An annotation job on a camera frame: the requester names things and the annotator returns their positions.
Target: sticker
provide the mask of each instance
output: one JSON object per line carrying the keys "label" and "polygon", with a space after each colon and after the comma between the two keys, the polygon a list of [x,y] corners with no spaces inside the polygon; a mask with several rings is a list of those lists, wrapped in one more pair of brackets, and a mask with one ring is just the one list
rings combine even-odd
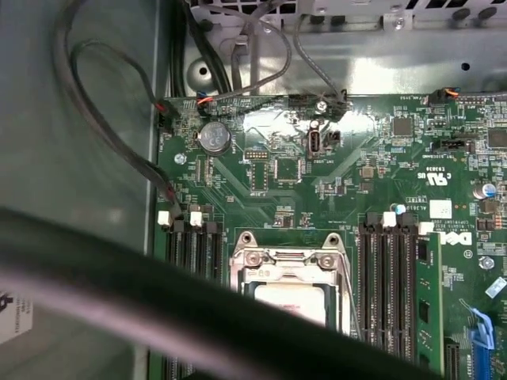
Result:
{"label": "sticker", "polygon": [[491,286],[486,289],[485,293],[490,296],[490,298],[495,298],[506,285],[507,281],[501,277],[498,277],[496,280],[494,280]]}
{"label": "sticker", "polygon": [[32,328],[33,306],[15,294],[0,291],[0,344]]}
{"label": "sticker", "polygon": [[449,199],[431,199],[429,201],[431,219],[452,219],[452,201]]}

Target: blue pcie slot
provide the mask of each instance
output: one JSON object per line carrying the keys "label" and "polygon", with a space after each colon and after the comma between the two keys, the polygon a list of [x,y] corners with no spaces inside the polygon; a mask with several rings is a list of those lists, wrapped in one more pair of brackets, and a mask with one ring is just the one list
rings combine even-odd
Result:
{"label": "blue pcie slot", "polygon": [[474,380],[491,379],[491,352],[478,344],[474,344]]}
{"label": "blue pcie slot", "polygon": [[477,328],[470,331],[473,347],[474,380],[490,380],[491,352],[494,350],[494,330],[491,319],[475,308],[471,312],[478,318]]}

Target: white label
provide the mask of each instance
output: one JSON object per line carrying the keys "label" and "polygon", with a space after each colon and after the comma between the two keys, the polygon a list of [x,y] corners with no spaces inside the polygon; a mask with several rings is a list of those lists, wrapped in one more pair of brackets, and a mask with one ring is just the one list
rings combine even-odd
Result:
{"label": "white label", "polygon": [[30,301],[0,291],[0,344],[32,328],[33,307]]}
{"label": "white label", "polygon": [[452,219],[452,201],[449,199],[431,199],[429,201],[431,219]]}

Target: black cable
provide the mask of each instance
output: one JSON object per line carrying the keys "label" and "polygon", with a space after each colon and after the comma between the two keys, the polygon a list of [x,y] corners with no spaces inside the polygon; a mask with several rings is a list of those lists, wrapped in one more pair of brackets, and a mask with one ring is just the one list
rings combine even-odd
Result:
{"label": "black cable", "polygon": [[180,2],[174,2],[173,19],[173,59],[171,70],[171,82],[173,83],[175,97],[186,97],[184,66],[185,45],[187,36],[187,21],[185,11]]}
{"label": "black cable", "polygon": [[155,258],[5,209],[0,289],[217,378],[440,378]]}
{"label": "black cable", "polygon": [[143,85],[147,91],[150,100],[157,104],[154,94],[151,92],[149,79],[143,77],[144,71],[130,57],[118,51],[109,45],[97,43],[95,40],[85,41],[79,44],[74,50],[72,57],[68,53],[68,34],[72,29],[72,24],[76,13],[86,0],[68,0],[60,10],[55,22],[55,38],[53,44],[53,60],[55,65],[55,75],[60,80],[67,95],[72,100],[76,108],[82,114],[83,118],[90,127],[104,140],[104,142],[115,153],[120,155],[132,168],[147,178],[159,191],[160,194],[170,204],[170,213],[176,218],[181,214],[180,206],[177,202],[173,187],[169,182],[167,175],[155,164],[138,155],[132,148],[123,142],[118,134],[112,129],[104,116],[91,101],[83,84],[80,81],[77,70],[78,53],[87,46],[100,45],[115,53],[125,62],[131,64],[139,73],[143,80]]}
{"label": "black cable", "polygon": [[203,30],[194,18],[190,5],[183,0],[181,0],[181,2],[189,25],[190,36],[192,36],[196,43],[204,63],[208,66],[212,76],[213,86],[219,93],[229,93],[232,91],[231,83],[229,82],[229,77],[227,76],[222,60],[209,43],[208,38],[206,38]]}
{"label": "black cable", "polygon": [[164,105],[157,101],[153,93],[153,90],[151,89],[150,78],[148,77],[148,74],[146,74],[146,71],[144,71],[144,69],[141,67],[141,65],[139,65],[132,57],[130,57],[123,51],[118,50],[115,47],[112,47],[111,45],[108,45],[107,43],[100,40],[85,40],[74,45],[74,47],[72,48],[71,51],[72,70],[74,72],[76,81],[81,87],[83,87],[83,85],[78,74],[78,58],[87,48],[92,47],[103,48],[108,52],[113,53],[117,58],[121,59],[122,61],[127,63],[130,67],[132,67],[135,71],[137,71],[137,74],[141,78],[141,82],[143,83],[144,90],[146,91],[150,103],[152,103],[152,105],[155,106],[156,109],[159,110],[160,112],[166,111]]}

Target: gray cable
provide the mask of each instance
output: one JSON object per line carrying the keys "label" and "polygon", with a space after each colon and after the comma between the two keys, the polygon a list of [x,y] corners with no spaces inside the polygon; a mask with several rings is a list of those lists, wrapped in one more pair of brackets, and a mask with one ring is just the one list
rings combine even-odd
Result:
{"label": "gray cable", "polygon": [[243,93],[255,91],[256,89],[261,88],[263,85],[266,85],[272,81],[277,80],[279,77],[281,77],[282,75],[284,75],[287,72],[288,68],[291,66],[291,61],[292,61],[291,44],[288,41],[287,37],[278,28],[274,27],[273,25],[271,25],[268,22],[264,22],[262,20],[259,20],[258,18],[251,16],[249,14],[244,14],[244,13],[238,12],[237,10],[223,8],[221,6],[209,6],[209,5],[206,5],[203,3],[200,3],[199,6],[204,10],[209,10],[210,12],[225,13],[225,14],[229,14],[231,16],[240,17],[240,18],[244,19],[246,22],[260,23],[264,28],[275,32],[284,42],[285,49],[286,49],[285,64],[280,69],[280,71],[276,72],[273,75],[268,76],[267,78],[261,79],[260,81],[258,81],[257,83],[254,83],[253,85],[248,85],[247,87],[243,87],[242,89],[236,89],[236,90],[231,91],[229,93],[222,93],[220,95],[217,95],[217,96],[213,97],[214,101],[222,101],[224,99],[229,99],[231,97],[237,97]]}
{"label": "gray cable", "polygon": [[294,44],[294,49],[298,52],[301,59],[306,62],[309,67],[311,67],[311,69],[333,90],[334,93],[336,93],[338,99],[341,99],[341,91],[334,84],[330,76],[326,74],[326,72],[317,63],[315,63],[315,61],[308,55],[308,53],[305,52],[303,45],[299,40],[299,32],[305,18],[307,18],[307,15],[302,14],[294,25],[294,33],[292,34],[292,43]]}
{"label": "gray cable", "polygon": [[[275,10],[279,6],[282,6],[287,0],[272,0],[269,2],[263,2],[260,4],[252,13],[253,17],[260,19],[265,16],[272,10]],[[255,24],[251,22],[246,22],[239,33],[240,36],[248,36],[248,39],[252,36],[254,32]],[[244,55],[242,53],[242,48],[237,44],[234,45],[234,49],[231,54],[231,77],[232,77],[232,87],[234,89],[241,89],[243,87],[241,72],[240,72],[240,56]]]}

